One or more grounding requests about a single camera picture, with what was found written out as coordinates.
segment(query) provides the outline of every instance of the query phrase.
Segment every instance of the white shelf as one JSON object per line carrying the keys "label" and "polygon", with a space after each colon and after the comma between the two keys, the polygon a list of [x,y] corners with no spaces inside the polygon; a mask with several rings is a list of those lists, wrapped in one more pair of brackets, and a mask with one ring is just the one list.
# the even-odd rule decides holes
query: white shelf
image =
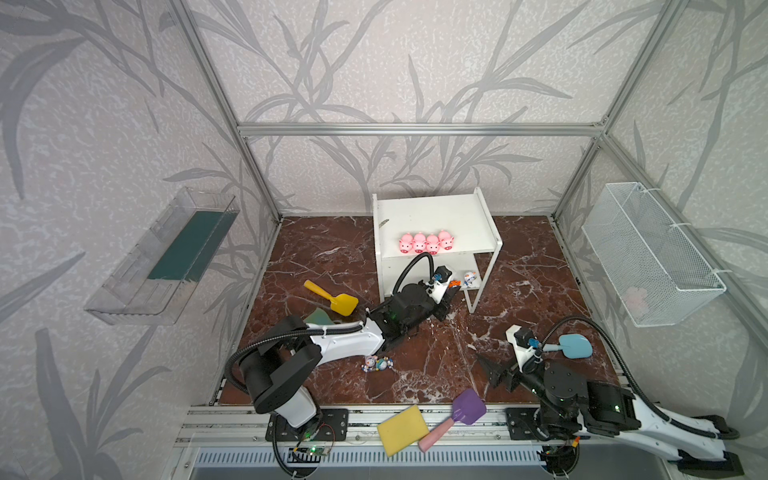
{"label": "white shelf", "polygon": [[400,251],[400,237],[418,232],[437,235],[440,230],[455,238],[450,253],[496,251],[502,241],[493,222],[488,222],[490,214],[481,198],[476,191],[469,195],[378,200],[379,241],[376,246],[381,249],[381,257],[412,258],[413,252]]}
{"label": "white shelf", "polygon": [[[502,250],[502,237],[493,223],[491,212],[479,187],[471,195],[445,195],[442,197],[402,198],[379,200],[373,194],[373,238],[376,245],[376,275],[379,281],[379,300],[392,295],[395,282],[413,260],[415,253],[403,253],[399,249],[400,237],[405,233],[425,235],[446,230],[454,236],[450,251],[440,250],[433,256],[435,268],[445,265],[459,281],[468,271],[478,273],[469,286],[462,285],[467,308],[474,313],[485,283]],[[492,253],[491,261],[481,273],[475,261],[475,253]],[[427,281],[429,263],[420,260],[403,279],[402,284]],[[470,300],[469,290],[477,290],[475,300]]]}
{"label": "white shelf", "polygon": [[[395,286],[397,278],[400,276],[406,266],[413,260],[413,255],[402,256],[395,258],[383,258],[382,259],[382,281],[384,283],[384,295],[392,295],[392,288]],[[472,253],[439,253],[432,257],[435,261],[435,268],[441,265],[445,265],[448,270],[454,273],[454,279],[462,282],[461,290],[478,290],[480,288],[480,271],[478,270],[478,264],[475,262],[475,255]],[[464,285],[464,274],[467,271],[473,271],[478,273],[478,278],[472,282],[469,287]],[[425,259],[419,260],[419,262],[408,272],[406,278],[402,281],[402,285],[408,285],[409,283],[418,283],[419,280],[426,280],[429,278],[429,261]]]}

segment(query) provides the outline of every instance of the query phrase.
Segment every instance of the toy figurine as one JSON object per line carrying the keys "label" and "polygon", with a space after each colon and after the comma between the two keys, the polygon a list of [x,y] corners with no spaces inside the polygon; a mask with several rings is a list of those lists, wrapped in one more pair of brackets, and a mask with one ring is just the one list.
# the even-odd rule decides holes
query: toy figurine
{"label": "toy figurine", "polygon": [[477,272],[467,272],[464,275],[464,284],[466,286],[469,286],[472,282],[477,280],[478,273]]}
{"label": "toy figurine", "polygon": [[406,233],[400,239],[400,251],[408,253],[413,249],[413,236],[410,233]]}
{"label": "toy figurine", "polygon": [[436,235],[427,237],[427,251],[429,254],[437,255],[438,250],[440,250],[440,240],[438,240],[438,237]]}
{"label": "toy figurine", "polygon": [[413,251],[416,253],[423,252],[427,245],[427,237],[424,236],[423,233],[418,232],[415,237],[413,237]]}
{"label": "toy figurine", "polygon": [[624,305],[627,306],[627,310],[632,316],[640,318],[646,313],[650,312],[648,302],[645,300],[648,296],[648,290],[643,287],[631,286],[627,288],[621,299],[624,301]]}
{"label": "toy figurine", "polygon": [[362,365],[362,370],[365,373],[378,372],[380,370],[391,369],[395,363],[388,356],[379,358],[376,355],[366,356],[365,363]]}
{"label": "toy figurine", "polygon": [[446,250],[450,250],[453,248],[453,237],[451,237],[450,233],[446,232],[445,230],[442,230],[438,235],[438,238],[440,239],[441,247],[443,247]]}

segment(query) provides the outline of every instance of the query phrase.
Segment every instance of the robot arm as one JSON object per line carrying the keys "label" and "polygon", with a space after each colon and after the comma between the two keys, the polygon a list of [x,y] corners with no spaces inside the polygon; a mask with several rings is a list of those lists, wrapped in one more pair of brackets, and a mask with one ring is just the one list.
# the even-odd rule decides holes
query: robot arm
{"label": "robot arm", "polygon": [[[585,321],[604,334],[591,320],[574,319]],[[659,408],[647,401],[626,368],[624,372],[631,379],[634,392],[586,380],[558,362],[544,362],[541,357],[544,343],[539,342],[530,329],[512,326],[507,330],[507,340],[514,348],[516,362],[494,367],[481,358],[481,364],[486,369],[491,367],[491,386],[504,383],[512,391],[522,385],[541,400],[535,424],[530,425],[537,439],[569,440],[601,435],[674,462],[688,475],[704,478],[743,475],[738,456],[727,452],[723,442],[737,438],[738,432],[730,429],[722,417],[690,418]],[[609,347],[617,358],[621,357],[612,343]]]}
{"label": "robot arm", "polygon": [[[402,279],[423,258],[429,260],[430,278],[400,290]],[[230,357],[227,380],[248,393],[257,413],[276,412],[296,431],[311,432],[320,424],[321,411],[303,384],[316,366],[348,356],[389,352],[430,316],[443,321],[459,288],[448,267],[433,269],[432,258],[422,253],[406,267],[393,295],[373,310],[366,309],[364,321],[316,325],[287,316],[266,333],[260,345]],[[291,355],[281,355],[286,351]],[[243,382],[233,377],[235,363]]]}

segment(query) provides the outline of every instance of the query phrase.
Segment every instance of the pink pig toy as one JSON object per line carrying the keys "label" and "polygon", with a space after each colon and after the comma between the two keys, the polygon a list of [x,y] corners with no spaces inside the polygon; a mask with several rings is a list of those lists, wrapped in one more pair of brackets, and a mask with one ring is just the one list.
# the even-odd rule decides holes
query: pink pig toy
{"label": "pink pig toy", "polygon": [[440,246],[445,248],[446,250],[450,250],[453,248],[453,237],[451,237],[451,234],[446,232],[445,230],[442,230],[439,234],[440,237]]}
{"label": "pink pig toy", "polygon": [[437,255],[440,250],[440,240],[436,235],[430,235],[427,237],[427,251],[430,255]]}
{"label": "pink pig toy", "polygon": [[421,253],[424,251],[424,249],[427,247],[427,237],[424,236],[423,233],[418,232],[415,237],[413,237],[413,251],[416,253]]}
{"label": "pink pig toy", "polygon": [[410,233],[406,233],[400,239],[400,251],[408,253],[413,248],[413,236]]}

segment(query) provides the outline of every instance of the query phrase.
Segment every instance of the black cable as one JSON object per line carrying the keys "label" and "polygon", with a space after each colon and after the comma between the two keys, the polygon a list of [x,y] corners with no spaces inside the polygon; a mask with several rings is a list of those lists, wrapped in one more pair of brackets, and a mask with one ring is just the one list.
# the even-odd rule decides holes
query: black cable
{"label": "black cable", "polygon": [[576,468],[581,456],[581,444],[558,447],[552,453],[540,453],[539,457],[545,461],[541,467],[554,477],[568,477]]}
{"label": "black cable", "polygon": [[357,323],[355,326],[349,328],[329,328],[329,329],[306,329],[306,330],[293,330],[291,332],[282,333],[280,335],[274,335],[267,338],[262,338],[248,346],[245,346],[227,359],[227,363],[224,364],[224,377],[229,383],[231,383],[236,389],[243,393],[248,393],[248,388],[240,380],[235,378],[232,373],[232,368],[245,356],[251,354],[255,349],[264,343],[274,342],[276,340],[283,340],[289,338],[297,338],[301,336],[313,336],[313,335],[344,335],[345,333],[354,333],[362,330],[362,324]]}
{"label": "black cable", "polygon": [[418,261],[421,260],[422,258],[426,258],[429,260],[429,279],[430,280],[432,279],[432,277],[435,275],[435,261],[432,259],[432,255],[430,255],[429,252],[421,252],[419,255],[416,255],[415,257],[413,257],[413,260],[411,260],[411,263],[409,263],[406,266],[406,268],[402,271],[402,273],[400,273],[400,276],[395,282],[395,286],[392,288],[392,295],[400,291],[400,283],[402,283],[402,281],[406,279],[406,275],[408,275],[408,272],[410,272],[413,266],[416,265]]}
{"label": "black cable", "polygon": [[640,397],[640,399],[643,401],[645,405],[648,406],[648,408],[661,417],[662,420],[665,422],[669,422],[672,425],[678,427],[681,430],[685,430],[686,432],[693,433],[694,435],[700,435],[703,437],[707,437],[709,439],[721,439],[721,440],[735,440],[740,437],[740,433],[736,429],[732,429],[729,427],[727,432],[708,432],[707,430],[700,430],[696,429],[692,426],[686,425],[682,422],[678,422],[677,420],[671,418],[666,413],[662,412],[655,404],[652,403],[652,401],[643,393],[643,390],[641,390],[640,386],[637,384],[637,381],[635,381],[634,377],[632,376],[632,373],[629,371],[629,367],[627,367],[627,363],[624,361],[624,358],[621,357],[621,354],[618,351],[618,348],[614,344],[613,340],[609,337],[609,335],[606,333],[605,330],[603,330],[603,327],[596,324],[592,319],[588,319],[586,316],[582,315],[569,315],[566,316],[564,319],[560,320],[556,324],[552,326],[552,328],[549,329],[549,332],[547,332],[547,335],[544,337],[544,340],[541,341],[541,345],[539,348],[542,350],[544,349],[544,345],[547,344],[547,340],[554,334],[554,332],[560,328],[563,324],[567,322],[571,322],[573,320],[580,320],[581,322],[586,323],[587,325],[591,326],[595,330],[597,330],[598,333],[600,333],[600,336],[603,337],[603,340],[605,340],[606,344],[608,345],[608,348],[611,349],[612,353],[616,357],[616,361],[619,363],[619,366],[624,371],[624,376],[627,377],[627,381],[629,382],[629,385],[632,387],[634,392],[637,394],[637,396]]}
{"label": "black cable", "polygon": [[272,434],[272,452],[275,454],[275,459],[277,460],[277,464],[280,466],[280,469],[283,470],[286,474],[290,475],[291,478],[307,478],[308,476],[312,475],[315,470],[317,470],[317,467],[313,468],[312,471],[306,475],[299,475],[299,472],[297,470],[291,471],[290,468],[288,468],[288,465],[283,461],[283,457],[280,456],[280,450],[277,449],[277,432],[273,432]]}
{"label": "black cable", "polygon": [[297,462],[297,463],[315,463],[315,462],[310,462],[309,460],[302,460],[296,454],[296,450],[299,448],[299,445],[301,445],[301,439],[299,439],[299,441],[296,443],[296,446],[293,447],[293,450],[290,451],[290,456],[291,456],[291,458],[293,458],[293,461]]}

